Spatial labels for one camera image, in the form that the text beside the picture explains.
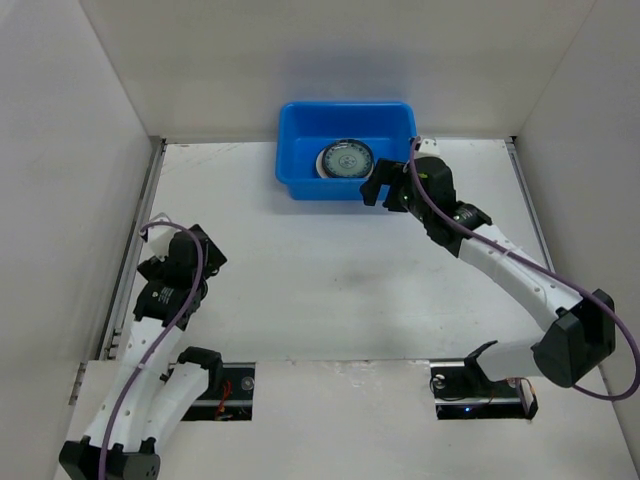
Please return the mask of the blue floral plate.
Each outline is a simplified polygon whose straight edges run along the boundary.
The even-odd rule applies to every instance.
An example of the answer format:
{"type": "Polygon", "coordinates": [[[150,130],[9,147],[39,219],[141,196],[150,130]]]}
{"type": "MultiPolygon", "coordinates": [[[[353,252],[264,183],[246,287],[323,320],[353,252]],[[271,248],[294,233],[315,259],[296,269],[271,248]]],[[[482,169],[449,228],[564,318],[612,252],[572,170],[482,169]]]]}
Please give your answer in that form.
{"type": "Polygon", "coordinates": [[[323,150],[323,168],[326,179],[366,178],[374,167],[371,148],[356,139],[337,140],[323,150]]]}

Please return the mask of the white plate grey emblem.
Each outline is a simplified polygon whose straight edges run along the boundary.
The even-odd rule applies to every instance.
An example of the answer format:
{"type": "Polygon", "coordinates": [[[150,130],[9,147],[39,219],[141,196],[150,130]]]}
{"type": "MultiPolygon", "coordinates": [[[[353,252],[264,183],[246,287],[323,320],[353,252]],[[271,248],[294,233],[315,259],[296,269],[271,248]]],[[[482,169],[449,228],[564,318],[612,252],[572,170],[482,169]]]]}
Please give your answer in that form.
{"type": "Polygon", "coordinates": [[[322,162],[323,155],[324,155],[324,152],[323,152],[323,151],[320,151],[320,152],[318,153],[318,155],[316,156],[316,160],[315,160],[315,170],[316,170],[316,173],[317,173],[317,175],[318,175],[318,177],[319,177],[319,178],[324,178],[324,179],[326,179],[326,178],[327,178],[327,176],[326,176],[326,173],[325,173],[325,171],[324,171],[324,168],[323,168],[323,162],[322,162]]]}

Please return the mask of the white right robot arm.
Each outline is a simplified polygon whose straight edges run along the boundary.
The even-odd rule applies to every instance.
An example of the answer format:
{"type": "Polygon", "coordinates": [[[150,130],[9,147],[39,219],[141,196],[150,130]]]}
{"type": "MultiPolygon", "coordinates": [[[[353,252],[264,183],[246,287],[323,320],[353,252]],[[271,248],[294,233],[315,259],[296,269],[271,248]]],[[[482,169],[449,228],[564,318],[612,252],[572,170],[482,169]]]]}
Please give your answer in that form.
{"type": "Polygon", "coordinates": [[[611,307],[611,298],[601,290],[581,295],[539,272],[486,213],[457,199],[442,159],[421,156],[413,166],[381,159],[360,188],[364,203],[374,205],[382,186],[389,188],[384,208],[411,213],[434,243],[494,281],[541,330],[515,342],[489,341],[469,354],[463,381],[470,392],[485,395],[502,380],[527,376],[570,388],[614,352],[615,323],[599,307],[611,307]]]}

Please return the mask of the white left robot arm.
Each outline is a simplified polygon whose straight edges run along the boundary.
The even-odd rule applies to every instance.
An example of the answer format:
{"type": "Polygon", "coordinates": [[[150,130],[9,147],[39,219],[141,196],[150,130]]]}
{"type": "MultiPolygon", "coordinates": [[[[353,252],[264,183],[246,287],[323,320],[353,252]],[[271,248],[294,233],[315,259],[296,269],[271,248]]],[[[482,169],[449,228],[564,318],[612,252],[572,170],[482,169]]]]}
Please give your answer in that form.
{"type": "Polygon", "coordinates": [[[227,259],[195,224],[159,217],[141,236],[152,257],[113,384],[81,439],[64,443],[59,464],[72,479],[156,479],[161,450],[193,402],[225,381],[220,353],[174,352],[227,259]]]}

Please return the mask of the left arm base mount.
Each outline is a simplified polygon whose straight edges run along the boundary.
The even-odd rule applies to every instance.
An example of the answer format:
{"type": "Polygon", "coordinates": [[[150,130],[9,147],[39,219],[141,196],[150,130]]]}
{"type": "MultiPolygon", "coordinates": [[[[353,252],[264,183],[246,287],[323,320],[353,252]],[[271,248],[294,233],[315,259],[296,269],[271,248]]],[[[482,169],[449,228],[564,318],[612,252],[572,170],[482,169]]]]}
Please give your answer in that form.
{"type": "Polygon", "coordinates": [[[217,387],[209,387],[184,414],[183,421],[251,421],[255,363],[225,363],[217,387]]]}

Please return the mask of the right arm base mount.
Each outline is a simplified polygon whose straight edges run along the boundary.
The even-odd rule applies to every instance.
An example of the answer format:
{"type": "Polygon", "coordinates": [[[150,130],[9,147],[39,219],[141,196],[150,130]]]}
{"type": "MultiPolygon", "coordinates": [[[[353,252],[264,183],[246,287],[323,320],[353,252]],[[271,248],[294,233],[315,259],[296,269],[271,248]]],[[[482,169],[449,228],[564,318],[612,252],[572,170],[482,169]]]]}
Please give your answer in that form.
{"type": "Polygon", "coordinates": [[[438,420],[531,421],[539,410],[535,389],[526,378],[490,381],[463,359],[430,364],[429,389],[438,420]]]}

